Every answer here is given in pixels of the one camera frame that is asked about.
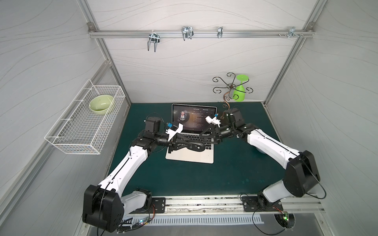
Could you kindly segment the green ceramic bowl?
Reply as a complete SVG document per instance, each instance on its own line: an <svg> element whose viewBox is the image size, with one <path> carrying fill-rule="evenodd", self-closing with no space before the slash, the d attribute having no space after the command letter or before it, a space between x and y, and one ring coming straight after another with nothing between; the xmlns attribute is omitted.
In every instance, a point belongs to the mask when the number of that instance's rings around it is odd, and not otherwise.
<svg viewBox="0 0 378 236"><path fill-rule="evenodd" d="M114 97L111 95L100 95L93 98L89 103L89 109L96 115L110 114L115 107Z"/></svg>

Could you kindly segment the green plastic goblet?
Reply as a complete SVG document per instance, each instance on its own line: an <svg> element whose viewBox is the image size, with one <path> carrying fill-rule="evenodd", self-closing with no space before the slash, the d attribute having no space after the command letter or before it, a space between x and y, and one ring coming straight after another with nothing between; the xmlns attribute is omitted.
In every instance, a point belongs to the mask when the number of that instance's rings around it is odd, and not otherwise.
<svg viewBox="0 0 378 236"><path fill-rule="evenodd" d="M235 88L232 98L236 102L242 102L244 101L246 94L243 84L249 81L249 77L247 75L239 74L236 76L236 79L240 82L240 84Z"/></svg>

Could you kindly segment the metal hook right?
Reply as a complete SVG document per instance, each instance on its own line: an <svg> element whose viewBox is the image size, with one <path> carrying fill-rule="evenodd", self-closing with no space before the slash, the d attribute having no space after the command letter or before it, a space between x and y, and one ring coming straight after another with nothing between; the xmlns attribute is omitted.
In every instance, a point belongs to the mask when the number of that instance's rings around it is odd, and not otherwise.
<svg viewBox="0 0 378 236"><path fill-rule="evenodd" d="M296 31L296 28L295 28L295 27L292 27L292 28L290 28L290 29L288 30L287 33L285 33L285 34L277 34L277 36L278 36L278 37L283 37L283 36L285 36L286 38L302 38L302 37L304 37L303 34L301 34L301 33L296 33L295 31Z"/></svg>

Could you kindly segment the aluminium frame post left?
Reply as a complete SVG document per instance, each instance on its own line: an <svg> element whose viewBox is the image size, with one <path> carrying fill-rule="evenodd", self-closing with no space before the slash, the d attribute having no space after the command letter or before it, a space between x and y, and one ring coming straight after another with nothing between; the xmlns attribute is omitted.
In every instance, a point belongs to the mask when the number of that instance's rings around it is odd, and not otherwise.
<svg viewBox="0 0 378 236"><path fill-rule="evenodd" d="M95 32L95 31L98 31L99 28L98 28L98 24L95 20L95 17L90 9L90 5L88 3L88 1L86 0L78 0L77 1L84 17L85 17L85 20L87 22L87 25L88 25L88 32ZM121 76L116 68L116 65L114 63L114 60L112 58L112 56L110 55L110 52L109 52L109 49L105 43L105 40L102 39L102 38L94 38L94 40L97 42L103 56L105 57L105 59L107 61L110 62L110 70L115 78L115 81L116 83L121 87L121 89L123 90L125 96L126 96L126 102L128 105L131 106L132 102L131 102L131 99L127 93L127 90L126 90L126 87L121 79Z"/></svg>

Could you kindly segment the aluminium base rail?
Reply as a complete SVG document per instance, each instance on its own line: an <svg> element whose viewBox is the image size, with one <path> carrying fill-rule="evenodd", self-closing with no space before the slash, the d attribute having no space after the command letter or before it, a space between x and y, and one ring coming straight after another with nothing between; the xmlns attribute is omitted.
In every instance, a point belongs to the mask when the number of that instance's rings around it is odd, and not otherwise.
<svg viewBox="0 0 378 236"><path fill-rule="evenodd" d="M134 191L124 197L116 193L105 196L95 194L85 197L83 204L83 218L100 217L100 211L108 211L117 218L128 214L159 215L231 215L231 214L278 214L288 213L324 213L320 200L310 196L302 198L287 197L274 204L258 205L258 198L254 195L200 195L200 196L164 196L152 197L141 191Z"/></svg>

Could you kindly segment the metal single hook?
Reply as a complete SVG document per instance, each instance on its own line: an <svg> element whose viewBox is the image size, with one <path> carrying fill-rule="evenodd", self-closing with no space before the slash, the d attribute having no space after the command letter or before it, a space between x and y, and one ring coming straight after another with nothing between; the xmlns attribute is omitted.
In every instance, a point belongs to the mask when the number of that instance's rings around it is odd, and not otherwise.
<svg viewBox="0 0 378 236"><path fill-rule="evenodd" d="M222 38L222 35L223 35L223 27L218 27L217 38L218 39Z"/></svg>

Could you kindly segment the silver laptop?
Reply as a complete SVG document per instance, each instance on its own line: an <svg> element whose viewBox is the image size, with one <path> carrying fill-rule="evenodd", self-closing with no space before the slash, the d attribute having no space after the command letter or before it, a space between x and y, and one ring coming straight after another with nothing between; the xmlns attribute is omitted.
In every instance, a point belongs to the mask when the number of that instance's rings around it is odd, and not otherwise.
<svg viewBox="0 0 378 236"><path fill-rule="evenodd" d="M205 150L196 152L187 148L167 152L165 158L167 160L187 161L197 163L214 163L214 145L213 139L209 139L205 133L202 137L199 134L209 126L205 118L207 116L214 116L217 114L217 107L202 106L202 105L188 105L188 104L172 104L172 121L179 122L183 125L181 135L185 138L202 141L205 144Z"/></svg>

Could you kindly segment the metal double hook middle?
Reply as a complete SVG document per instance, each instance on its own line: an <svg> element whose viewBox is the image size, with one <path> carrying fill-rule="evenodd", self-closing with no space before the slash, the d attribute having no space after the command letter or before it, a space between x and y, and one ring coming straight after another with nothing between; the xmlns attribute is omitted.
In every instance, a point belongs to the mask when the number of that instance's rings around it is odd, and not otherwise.
<svg viewBox="0 0 378 236"><path fill-rule="evenodd" d="M194 29L193 27L190 27L190 26L182 27L181 32L182 32L182 37L184 41L186 39L192 39L194 36Z"/></svg>

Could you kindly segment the aluminium frame post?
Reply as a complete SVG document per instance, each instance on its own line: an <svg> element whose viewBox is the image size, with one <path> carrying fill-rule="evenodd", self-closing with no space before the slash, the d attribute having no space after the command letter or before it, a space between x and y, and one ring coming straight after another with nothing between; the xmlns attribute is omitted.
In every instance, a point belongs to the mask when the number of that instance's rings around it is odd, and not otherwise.
<svg viewBox="0 0 378 236"><path fill-rule="evenodd" d="M95 32L95 31L98 31L99 28L98 28L98 24L95 20L95 17L90 9L90 5L88 3L88 1L86 0L78 0L77 1L84 17L85 17L85 20L87 22L87 25L88 25L88 32ZM97 42L103 56L105 57L105 59L107 61L110 62L110 70L115 78L115 81L116 83L121 87L121 89L123 90L125 96L126 96L126 102L128 105L131 106L132 102L131 102L131 99L127 93L127 90L126 90L126 87L121 79L121 76L116 68L116 65L114 63L114 60L112 58L112 56L110 55L110 52L109 52L109 49L105 43L105 40L102 39L102 38L94 38L94 40Z"/></svg>
<svg viewBox="0 0 378 236"><path fill-rule="evenodd" d="M316 4L314 5L308 19L306 20L302 30L305 32L315 32L314 27L317 19L319 18L321 12L323 11L325 5L327 3L327 0L321 0L316 1ZM298 55L300 49L304 45L304 42L306 41L306 38L304 36L297 37L295 43L293 44L281 70L279 71L275 81L273 82L273 85L266 97L266 99L263 101L263 105L267 107L269 102L272 100L275 91L277 90L278 86L280 85L281 81L284 79L285 75L287 74L290 66L294 62L296 56Z"/></svg>

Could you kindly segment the aluminium top rail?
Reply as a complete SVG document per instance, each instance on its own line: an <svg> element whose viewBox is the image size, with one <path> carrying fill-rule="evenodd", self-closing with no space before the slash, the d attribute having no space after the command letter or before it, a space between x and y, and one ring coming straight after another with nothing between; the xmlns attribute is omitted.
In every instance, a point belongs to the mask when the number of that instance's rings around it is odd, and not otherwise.
<svg viewBox="0 0 378 236"><path fill-rule="evenodd" d="M278 37L277 34L285 34L289 29L284 30L227 30L223 29L222 38L286 38ZM182 37L181 30L99 30L95 32L90 32L89 36L91 38L122 38L122 39L148 39L149 34L157 33L160 36L160 39L173 39ZM305 32L304 30L296 29L296 33L301 33L304 37L313 37L316 32ZM211 30L197 30L194 29L195 38L217 38L217 29Z"/></svg>

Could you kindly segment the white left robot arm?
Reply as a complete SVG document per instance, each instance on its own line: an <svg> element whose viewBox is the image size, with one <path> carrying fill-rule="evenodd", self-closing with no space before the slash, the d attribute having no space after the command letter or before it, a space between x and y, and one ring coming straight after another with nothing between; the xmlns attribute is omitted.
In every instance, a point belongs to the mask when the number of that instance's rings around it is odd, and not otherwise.
<svg viewBox="0 0 378 236"><path fill-rule="evenodd" d="M124 196L123 191L137 169L158 146L169 151L186 148L195 152L205 151L201 141L189 140L181 135L183 125L177 122L167 124L161 133L161 118L145 120L145 129L131 143L131 147L118 166L98 185L90 185L84 192L82 221L97 229L114 232L122 224L124 215L136 210L150 211L151 192L139 189Z"/></svg>

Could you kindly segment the brown copper cup holder stand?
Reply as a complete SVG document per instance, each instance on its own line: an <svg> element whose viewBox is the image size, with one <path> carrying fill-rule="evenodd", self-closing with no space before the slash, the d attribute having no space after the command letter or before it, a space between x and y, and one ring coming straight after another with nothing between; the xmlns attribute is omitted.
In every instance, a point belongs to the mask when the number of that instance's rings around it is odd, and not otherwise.
<svg viewBox="0 0 378 236"><path fill-rule="evenodd" d="M222 98L223 98L223 102L224 102L223 108L225 110L221 113L221 116L219 118L220 121L221 121L221 124L227 124L226 110L229 110L231 108L230 102L234 101L233 98L232 98L233 97L233 92L234 92L235 88L240 84L240 82L236 79L237 75L235 73L229 72L229 73L226 74L226 76L228 78L231 78L232 81L231 82L226 82L224 79L222 79L219 76L216 76L216 77L212 78L212 81L214 83L218 83L218 82L222 82L223 83L222 86L215 86L213 88L213 93L215 93L215 94L222 94ZM244 86L244 88L246 90L246 94L251 94L251 93L254 92L254 89L252 89L251 87L246 87L245 86L245 84L248 83L248 82L245 82L243 84L243 86Z"/></svg>

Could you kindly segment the metal double hook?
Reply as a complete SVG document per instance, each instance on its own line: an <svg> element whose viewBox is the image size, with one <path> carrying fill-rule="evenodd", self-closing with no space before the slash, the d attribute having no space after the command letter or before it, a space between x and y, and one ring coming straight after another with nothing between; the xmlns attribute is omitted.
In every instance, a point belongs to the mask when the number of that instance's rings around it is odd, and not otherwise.
<svg viewBox="0 0 378 236"><path fill-rule="evenodd" d="M192 39L194 36L194 29L193 27L190 27L190 26L182 27L181 32L182 32L182 37L184 41L186 39Z"/></svg>
<svg viewBox="0 0 378 236"><path fill-rule="evenodd" d="M150 51L151 47L153 46L154 52L157 51L157 46L160 43L160 36L157 33L149 34L148 42L147 42L147 50Z"/></svg>

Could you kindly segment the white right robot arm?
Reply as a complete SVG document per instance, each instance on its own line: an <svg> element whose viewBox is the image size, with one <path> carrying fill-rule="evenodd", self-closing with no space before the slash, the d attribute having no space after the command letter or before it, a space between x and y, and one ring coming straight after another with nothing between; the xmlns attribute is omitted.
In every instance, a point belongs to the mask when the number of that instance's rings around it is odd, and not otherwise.
<svg viewBox="0 0 378 236"><path fill-rule="evenodd" d="M208 126L202 134L208 133L217 144L224 138L236 137L245 140L283 167L283 179L258 193L256 205L260 209L272 207L286 197L303 197L320 183L320 174L311 152L290 148L266 134L256 125L246 123L239 109L226 110L221 120L217 115L210 115L205 118L205 121Z"/></svg>

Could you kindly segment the metal double hook left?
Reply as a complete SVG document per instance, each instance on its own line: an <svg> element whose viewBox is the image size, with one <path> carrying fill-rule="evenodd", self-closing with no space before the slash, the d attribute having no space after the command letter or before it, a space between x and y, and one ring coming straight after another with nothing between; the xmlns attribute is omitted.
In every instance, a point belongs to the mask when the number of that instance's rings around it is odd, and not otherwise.
<svg viewBox="0 0 378 236"><path fill-rule="evenodd" d="M160 43L160 36L157 33L149 34L148 42L147 42L147 50L150 51L151 47L153 46L154 52L157 51L157 46Z"/></svg>

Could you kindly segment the aluminium frame post right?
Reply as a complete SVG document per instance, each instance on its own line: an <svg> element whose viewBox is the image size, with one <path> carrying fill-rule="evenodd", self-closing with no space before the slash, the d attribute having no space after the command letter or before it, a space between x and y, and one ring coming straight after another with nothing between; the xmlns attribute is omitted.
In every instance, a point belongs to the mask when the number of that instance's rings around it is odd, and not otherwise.
<svg viewBox="0 0 378 236"><path fill-rule="evenodd" d="M314 27L317 19L319 18L321 12L323 11L325 5L327 3L327 0L321 0L316 1L316 4L314 5L308 19L306 20L302 30L305 32L315 32ZM266 99L263 101L263 105L267 107L269 102L272 100L275 91L277 90L278 86L280 85L281 81L284 79L285 75L287 74L290 66L294 62L296 56L298 55L300 49L304 45L304 42L306 41L306 38L304 36L297 37L295 43L293 44L281 70L279 71L275 81L273 82L273 85L266 97Z"/></svg>

